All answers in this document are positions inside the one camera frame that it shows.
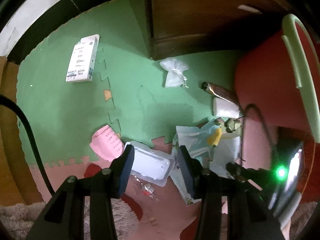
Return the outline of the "white printed box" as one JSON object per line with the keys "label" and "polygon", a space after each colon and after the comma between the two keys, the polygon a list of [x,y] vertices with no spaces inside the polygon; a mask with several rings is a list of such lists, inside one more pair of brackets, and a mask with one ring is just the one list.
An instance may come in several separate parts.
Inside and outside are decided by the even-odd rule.
{"label": "white printed box", "polygon": [[99,34],[83,37],[74,46],[67,69],[66,82],[92,81],[99,39]]}

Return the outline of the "blue wet wipes pack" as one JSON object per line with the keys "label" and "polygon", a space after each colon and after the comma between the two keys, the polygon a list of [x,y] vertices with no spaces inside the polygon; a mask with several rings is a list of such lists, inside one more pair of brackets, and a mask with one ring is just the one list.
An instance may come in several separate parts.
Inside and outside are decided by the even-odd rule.
{"label": "blue wet wipes pack", "polygon": [[177,126],[176,134],[172,141],[171,155],[178,160],[178,147],[184,145],[190,156],[202,162],[202,155],[210,150],[209,137],[214,135],[218,128],[222,129],[222,137],[214,150],[213,161],[210,163],[210,170],[222,178],[231,178],[226,170],[228,163],[235,163],[239,159],[241,144],[241,124],[235,125],[235,130],[228,133],[223,125],[217,125],[209,121],[201,128]]}

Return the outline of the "pink crumpled paper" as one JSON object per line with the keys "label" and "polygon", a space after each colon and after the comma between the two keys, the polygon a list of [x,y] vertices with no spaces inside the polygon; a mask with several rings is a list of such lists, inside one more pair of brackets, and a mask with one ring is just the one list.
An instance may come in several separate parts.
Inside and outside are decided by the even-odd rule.
{"label": "pink crumpled paper", "polygon": [[109,162],[121,156],[124,150],[123,142],[108,125],[93,134],[89,145],[99,157]]}

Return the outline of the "brown tube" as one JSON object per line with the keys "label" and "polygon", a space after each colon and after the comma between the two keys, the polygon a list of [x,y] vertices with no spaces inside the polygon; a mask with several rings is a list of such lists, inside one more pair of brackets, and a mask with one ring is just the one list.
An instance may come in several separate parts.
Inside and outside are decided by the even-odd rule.
{"label": "brown tube", "polygon": [[201,89],[217,98],[221,98],[234,104],[238,104],[238,97],[236,96],[236,94],[233,91],[225,89],[219,85],[203,82],[201,84]]}

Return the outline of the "small clear vial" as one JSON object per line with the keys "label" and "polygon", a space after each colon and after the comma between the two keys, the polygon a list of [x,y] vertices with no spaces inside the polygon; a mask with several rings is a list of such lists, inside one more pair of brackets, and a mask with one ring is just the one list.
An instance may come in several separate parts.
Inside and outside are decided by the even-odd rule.
{"label": "small clear vial", "polygon": [[155,201],[158,201],[158,198],[155,196],[155,189],[147,181],[143,181],[138,177],[134,177],[134,189],[136,194],[143,194],[146,197],[149,197]]}

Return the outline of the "white crumpled plastic bag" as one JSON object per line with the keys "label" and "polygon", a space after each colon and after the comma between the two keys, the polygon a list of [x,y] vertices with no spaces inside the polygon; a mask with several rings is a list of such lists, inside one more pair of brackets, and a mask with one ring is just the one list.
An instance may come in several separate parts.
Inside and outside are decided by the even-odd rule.
{"label": "white crumpled plastic bag", "polygon": [[173,57],[164,59],[159,64],[164,70],[168,72],[164,85],[165,88],[178,86],[186,88],[188,87],[188,78],[184,75],[184,72],[189,70],[187,64]]}

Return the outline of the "dark wooden cabinet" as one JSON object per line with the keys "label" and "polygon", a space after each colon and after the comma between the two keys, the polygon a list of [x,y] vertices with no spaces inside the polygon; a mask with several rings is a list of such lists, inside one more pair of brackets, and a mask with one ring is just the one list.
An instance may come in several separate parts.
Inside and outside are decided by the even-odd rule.
{"label": "dark wooden cabinet", "polygon": [[280,30],[287,0],[145,0],[155,60],[215,50],[244,54]]}

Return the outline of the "clear plastic blister tray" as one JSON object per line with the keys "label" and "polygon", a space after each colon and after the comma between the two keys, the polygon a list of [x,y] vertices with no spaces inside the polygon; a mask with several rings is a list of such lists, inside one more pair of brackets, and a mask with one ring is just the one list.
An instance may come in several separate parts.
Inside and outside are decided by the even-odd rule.
{"label": "clear plastic blister tray", "polygon": [[129,145],[132,145],[135,150],[131,174],[148,183],[164,187],[175,167],[175,157],[159,150],[153,150],[137,141],[129,141],[125,144],[125,146]]}

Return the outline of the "grey fluffy rug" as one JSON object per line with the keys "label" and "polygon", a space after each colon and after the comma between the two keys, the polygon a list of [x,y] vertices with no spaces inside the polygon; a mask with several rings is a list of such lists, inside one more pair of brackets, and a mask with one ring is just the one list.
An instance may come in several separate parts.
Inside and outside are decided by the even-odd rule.
{"label": "grey fluffy rug", "polygon": [[[46,207],[47,202],[31,205],[17,203],[12,206],[1,206],[1,223],[13,239],[26,239],[29,231]],[[127,239],[138,229],[137,215],[121,199],[111,199],[114,226],[118,239]],[[44,217],[49,222],[60,224],[63,221],[63,209],[52,206]],[[83,211],[84,239],[91,239],[90,228],[90,197],[85,197]]]}

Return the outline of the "red bin green rim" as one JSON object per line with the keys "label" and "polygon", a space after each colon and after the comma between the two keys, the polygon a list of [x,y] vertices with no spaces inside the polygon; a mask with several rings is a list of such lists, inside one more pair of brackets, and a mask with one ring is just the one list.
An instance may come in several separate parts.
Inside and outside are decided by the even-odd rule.
{"label": "red bin green rim", "polygon": [[319,58],[297,16],[286,15],[280,32],[238,61],[234,88],[240,106],[256,105],[268,125],[319,142]]}

